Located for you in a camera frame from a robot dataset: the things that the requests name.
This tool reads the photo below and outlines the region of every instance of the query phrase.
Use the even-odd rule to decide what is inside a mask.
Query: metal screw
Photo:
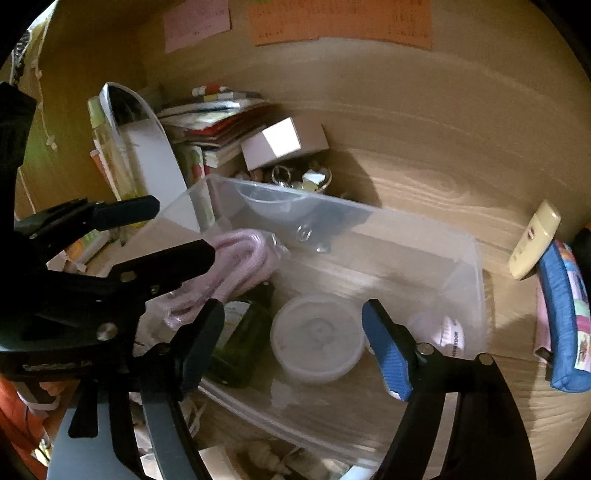
[[[435,351],[433,345],[430,343],[419,343],[417,345],[417,350],[421,355],[431,355]]]
[[[486,365],[487,367],[495,363],[493,357],[491,357],[488,353],[481,353],[478,355],[478,360],[482,365]]]
[[[111,322],[103,323],[96,329],[96,338],[99,342],[106,342],[117,336],[117,325]]]
[[[135,274],[135,272],[132,271],[128,271],[128,272],[123,272],[120,276],[119,279],[123,282],[123,283],[127,283],[130,281],[135,280],[135,277],[137,277],[137,275]]]

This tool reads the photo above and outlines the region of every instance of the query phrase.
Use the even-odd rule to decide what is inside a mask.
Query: orange paper note
[[[346,37],[431,49],[433,40],[430,0],[258,0],[248,20],[255,45]]]

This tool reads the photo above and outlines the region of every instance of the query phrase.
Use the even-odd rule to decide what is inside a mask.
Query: pink paper note
[[[228,0],[186,0],[163,15],[166,53],[230,30]]]

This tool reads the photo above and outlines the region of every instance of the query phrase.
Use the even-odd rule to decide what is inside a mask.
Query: clear plastic bottle
[[[129,165],[127,165],[107,123],[98,97],[88,100],[90,123],[94,132],[95,147],[105,169],[109,186],[117,200],[128,200],[140,196]]]

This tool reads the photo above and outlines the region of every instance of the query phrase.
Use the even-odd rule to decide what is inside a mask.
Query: plastic bag
[[[139,320],[134,355],[159,342],[169,342],[182,325],[192,322],[208,299],[226,303],[269,279],[289,250],[274,233],[232,230],[209,241],[216,260],[207,273],[146,304]]]

